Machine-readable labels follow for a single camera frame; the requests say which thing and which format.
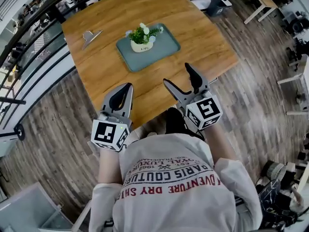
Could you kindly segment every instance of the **teal tray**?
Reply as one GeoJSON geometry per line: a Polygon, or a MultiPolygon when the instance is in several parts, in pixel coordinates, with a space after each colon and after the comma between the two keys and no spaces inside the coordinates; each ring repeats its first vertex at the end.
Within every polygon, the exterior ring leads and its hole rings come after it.
{"type": "Polygon", "coordinates": [[[158,23],[149,28],[153,29],[161,26],[164,28],[163,33],[157,34],[153,47],[148,51],[134,52],[129,37],[122,38],[116,43],[117,49],[130,71],[139,72],[158,60],[180,50],[179,43],[164,24],[158,23]]]}

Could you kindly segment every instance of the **floor plank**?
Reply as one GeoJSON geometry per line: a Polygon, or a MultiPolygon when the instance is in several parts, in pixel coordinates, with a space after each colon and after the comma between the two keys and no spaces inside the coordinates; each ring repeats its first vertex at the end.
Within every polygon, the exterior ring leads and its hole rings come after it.
{"type": "MultiPolygon", "coordinates": [[[[293,39],[280,27],[276,12],[261,23],[243,21],[254,11],[242,0],[212,18],[235,49],[239,64],[211,85],[224,115],[225,136],[256,181],[267,160],[295,161],[308,129],[308,118],[286,116],[298,109],[294,97],[299,83],[278,86],[288,68],[286,47],[293,39]]],[[[46,94],[23,120],[26,139],[0,162],[10,180],[9,195],[40,181],[64,213],[75,221],[91,197],[98,174],[97,151],[89,144],[96,112],[77,71],[46,94]]],[[[127,144],[151,131],[164,133],[164,114],[137,129],[127,144]]]]}

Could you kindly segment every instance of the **gray sweatshirt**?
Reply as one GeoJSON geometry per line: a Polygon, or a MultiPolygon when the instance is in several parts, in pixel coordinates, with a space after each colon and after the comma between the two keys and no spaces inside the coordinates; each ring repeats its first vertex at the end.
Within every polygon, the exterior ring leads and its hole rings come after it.
{"type": "Polygon", "coordinates": [[[89,231],[247,232],[262,221],[240,161],[213,165],[209,146],[185,134],[151,136],[120,153],[123,185],[97,184],[89,231]]]}

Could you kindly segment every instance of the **white flower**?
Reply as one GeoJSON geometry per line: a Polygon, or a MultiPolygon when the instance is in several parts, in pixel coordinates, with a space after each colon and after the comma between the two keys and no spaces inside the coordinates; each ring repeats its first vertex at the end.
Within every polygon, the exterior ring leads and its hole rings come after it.
{"type": "Polygon", "coordinates": [[[153,35],[150,36],[149,37],[149,42],[151,42],[151,43],[155,42],[155,36],[153,36],[153,35]]]}
{"type": "Polygon", "coordinates": [[[127,32],[126,32],[126,37],[127,36],[129,36],[129,34],[132,32],[132,30],[128,30],[127,32]]]}
{"type": "Polygon", "coordinates": [[[144,28],[143,28],[143,31],[144,31],[144,34],[146,34],[146,35],[149,34],[149,28],[147,28],[147,27],[144,27],[144,28]]]}

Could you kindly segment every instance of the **person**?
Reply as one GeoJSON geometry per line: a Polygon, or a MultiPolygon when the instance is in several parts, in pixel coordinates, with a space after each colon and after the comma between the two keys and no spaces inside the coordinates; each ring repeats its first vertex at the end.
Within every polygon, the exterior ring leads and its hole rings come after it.
{"type": "Polygon", "coordinates": [[[89,231],[258,229],[257,192],[221,126],[205,128],[205,143],[169,108],[166,127],[120,153],[101,149],[89,231]]]}

